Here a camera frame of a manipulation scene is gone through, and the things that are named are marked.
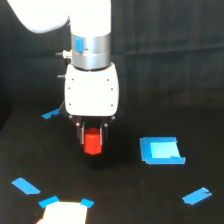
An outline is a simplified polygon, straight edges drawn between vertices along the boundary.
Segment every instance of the black table surface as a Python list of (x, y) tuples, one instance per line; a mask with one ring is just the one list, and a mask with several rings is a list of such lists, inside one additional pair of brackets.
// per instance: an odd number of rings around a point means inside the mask
[[(36, 223), (44, 212), (38, 202), (55, 195), (93, 200), (86, 224), (224, 222), (223, 109), (128, 110), (109, 128), (104, 153), (94, 157), (83, 153), (67, 118), (41, 117), (54, 109), (14, 109), (0, 132), (0, 223)], [(152, 136), (176, 137), (186, 164), (142, 162), (139, 138)], [(18, 190), (11, 182), (20, 177), (41, 193)], [(194, 206), (183, 202), (201, 187), (212, 197)]]

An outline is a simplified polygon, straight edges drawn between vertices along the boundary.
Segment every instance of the red block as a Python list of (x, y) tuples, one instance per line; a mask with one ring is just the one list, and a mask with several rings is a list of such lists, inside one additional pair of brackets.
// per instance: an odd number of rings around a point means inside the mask
[(91, 155), (96, 155), (102, 152), (99, 129), (90, 128), (85, 130), (84, 151)]

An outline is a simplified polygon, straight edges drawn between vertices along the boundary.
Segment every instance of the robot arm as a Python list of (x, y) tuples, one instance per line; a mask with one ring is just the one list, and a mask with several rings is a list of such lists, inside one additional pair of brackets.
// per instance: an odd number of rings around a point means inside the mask
[(20, 22), (33, 33), (63, 27), (69, 12), (66, 0), (7, 0)]
[[(101, 152), (104, 136), (115, 117), (122, 114), (115, 65), (111, 62), (111, 0), (8, 0), (22, 24), (32, 32), (45, 33), (70, 19), (71, 51), (63, 57), (71, 63), (65, 75), (65, 101), (60, 111), (76, 125), (85, 152)], [(85, 132), (85, 117), (100, 117), (100, 130)], [(88, 139), (99, 135), (98, 149)]]

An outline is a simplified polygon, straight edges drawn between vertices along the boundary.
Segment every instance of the blue sticker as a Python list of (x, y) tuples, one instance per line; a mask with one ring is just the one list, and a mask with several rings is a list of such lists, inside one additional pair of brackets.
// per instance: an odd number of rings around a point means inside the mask
[(82, 199), (81, 205), (85, 205), (88, 208), (91, 208), (93, 206), (94, 202), (87, 200), (87, 199)]
[(176, 142), (177, 139), (175, 137), (144, 137), (143, 138), (147, 142)]
[(51, 118), (52, 115), (58, 115), (58, 114), (60, 114), (59, 109), (53, 110), (49, 113), (46, 113), (46, 114), (42, 115), (42, 117), (45, 118), (45, 119), (49, 119), (49, 118)]
[(27, 194), (39, 194), (40, 190), (35, 188), (32, 184), (24, 180), (23, 178), (18, 178), (15, 181), (12, 182), (14, 186), (19, 188), (21, 191), (23, 191), (26, 195)]
[(142, 161), (152, 165), (185, 164), (186, 159), (180, 157), (176, 142), (172, 137), (140, 138)]
[(203, 199), (210, 197), (212, 194), (209, 192), (208, 189), (202, 187), (201, 189), (183, 197), (182, 199), (186, 204), (194, 205)]
[(51, 198), (48, 198), (44, 201), (41, 201), (39, 202), (39, 205), (42, 207), (42, 208), (46, 208), (46, 206), (50, 205), (50, 204), (53, 204), (55, 202), (58, 202), (59, 199), (57, 196), (54, 196), (54, 197), (51, 197)]
[(83, 38), (82, 37), (76, 37), (75, 38), (76, 41), (76, 49), (77, 51), (79, 51), (80, 53), (83, 52)]

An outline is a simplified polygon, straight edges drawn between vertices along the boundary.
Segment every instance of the blue square marker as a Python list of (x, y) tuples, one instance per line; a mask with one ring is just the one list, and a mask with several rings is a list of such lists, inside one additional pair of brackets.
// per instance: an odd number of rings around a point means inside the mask
[(82, 199), (81, 205), (86, 206), (87, 208), (91, 208), (93, 206), (94, 202), (87, 200), (87, 199)]
[(202, 187), (201, 189), (194, 191), (193, 193), (183, 197), (182, 199), (186, 204), (194, 205), (199, 201), (204, 200), (207, 197), (210, 197), (212, 194), (206, 188)]
[(150, 143), (152, 158), (180, 157), (176, 142)]
[(174, 137), (141, 138), (142, 161), (147, 164), (185, 164), (185, 158), (180, 157)]

